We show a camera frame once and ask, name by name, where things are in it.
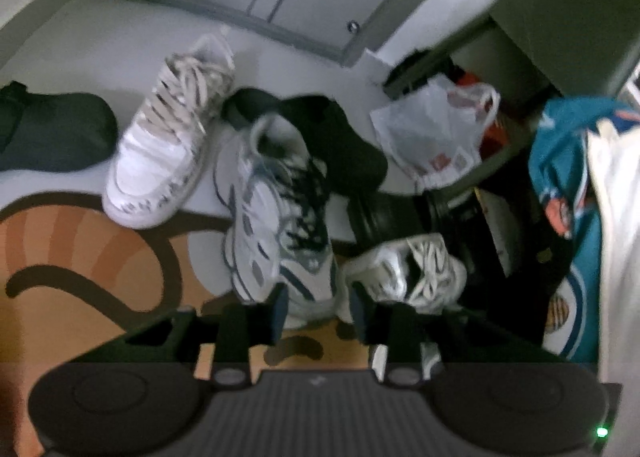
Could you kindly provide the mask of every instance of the red object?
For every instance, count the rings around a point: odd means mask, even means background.
[[[456,82],[456,85],[459,87],[466,87],[468,85],[474,85],[481,82],[482,80],[472,72],[465,72]],[[483,161],[490,158],[508,143],[509,138],[507,137],[507,131],[498,123],[498,120],[495,120],[484,131],[482,144],[480,145],[480,158]]]

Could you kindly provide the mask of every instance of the red and white bag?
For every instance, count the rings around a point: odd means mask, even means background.
[[[448,186],[481,163],[482,135],[499,104],[491,85],[459,87],[439,74],[370,116],[382,149],[422,191]]]

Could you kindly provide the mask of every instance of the fabric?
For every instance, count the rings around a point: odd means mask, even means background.
[[[271,112],[292,123],[309,153],[326,163],[332,192],[346,196],[374,192],[385,180],[385,155],[363,140],[340,105],[326,96],[308,94],[280,100],[267,91],[244,87],[227,98],[222,115],[240,130]]]
[[[0,171],[74,172],[111,156],[118,127],[93,94],[30,94],[11,82],[0,89]]]
[[[586,135],[610,116],[620,130],[636,115],[616,113],[625,106],[608,98],[551,100],[531,148],[529,175],[556,232],[574,243],[569,274],[551,298],[543,346],[571,361],[598,361],[600,304],[600,212],[591,189]]]
[[[623,132],[627,124],[633,128]],[[623,385],[607,455],[640,455],[640,115],[618,111],[588,133],[588,161],[602,217],[601,381]]]

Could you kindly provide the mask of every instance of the sneaker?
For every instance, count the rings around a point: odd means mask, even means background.
[[[94,94],[31,94],[13,81],[0,88],[0,172],[74,172],[113,155],[118,124]]]
[[[242,301],[263,301],[284,281],[286,328],[332,317],[337,266],[324,223],[324,165],[298,129],[266,114],[235,133],[218,155],[214,183],[233,215],[224,256]]]
[[[375,301],[401,301],[421,314],[440,314],[457,302],[466,282],[465,266],[449,255],[442,235],[428,233],[382,244],[345,263],[340,271],[338,317],[353,323],[348,287],[360,282]],[[440,353],[433,342],[421,345],[422,373],[430,379]],[[370,350],[370,366],[380,381],[386,366],[386,345]]]
[[[214,34],[166,59],[111,163],[102,205],[113,221],[152,228],[178,211],[198,182],[233,75],[232,52]]]
[[[369,367],[376,373],[378,381],[385,380],[386,356],[389,347],[386,345],[374,345],[369,349]],[[438,345],[429,342],[420,344],[422,356],[422,379],[431,379],[438,372],[439,363],[442,362]]]
[[[222,111],[236,130],[270,112],[290,121],[302,134],[309,153],[326,163],[332,192],[373,192],[385,180],[385,154],[363,140],[351,128],[340,105],[326,96],[311,94],[280,100],[268,92],[246,87],[238,89]]]

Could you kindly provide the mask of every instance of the rug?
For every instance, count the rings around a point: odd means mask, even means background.
[[[19,457],[41,455],[28,394],[56,365],[180,305],[201,313],[234,299],[220,254],[228,219],[180,211],[135,231],[113,223],[100,196],[38,193],[0,212],[0,439]],[[338,262],[353,246],[334,243]],[[367,348],[337,320],[286,331],[251,351],[262,369],[361,369]],[[206,377],[202,365],[197,377]]]

